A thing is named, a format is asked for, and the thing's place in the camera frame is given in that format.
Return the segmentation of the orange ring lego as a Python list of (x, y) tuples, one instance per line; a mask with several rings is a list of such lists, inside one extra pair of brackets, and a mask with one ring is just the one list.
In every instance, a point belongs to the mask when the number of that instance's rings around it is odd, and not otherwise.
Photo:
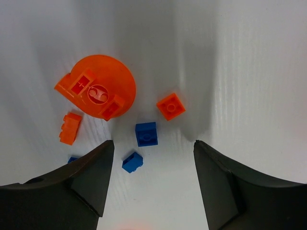
[(129, 69), (106, 55), (84, 57), (54, 88), (86, 114), (106, 121), (126, 113), (136, 97)]

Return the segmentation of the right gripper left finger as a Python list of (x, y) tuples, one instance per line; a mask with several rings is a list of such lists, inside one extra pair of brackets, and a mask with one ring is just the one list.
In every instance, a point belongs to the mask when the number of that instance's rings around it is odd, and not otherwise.
[(2, 230), (95, 230), (103, 216), (114, 142), (24, 184), (0, 188)]

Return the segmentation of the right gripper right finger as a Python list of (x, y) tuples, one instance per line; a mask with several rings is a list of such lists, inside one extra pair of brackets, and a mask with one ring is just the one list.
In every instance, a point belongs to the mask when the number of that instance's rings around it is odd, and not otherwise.
[(305, 230), (307, 186), (256, 171), (197, 140), (194, 159), (211, 230)]

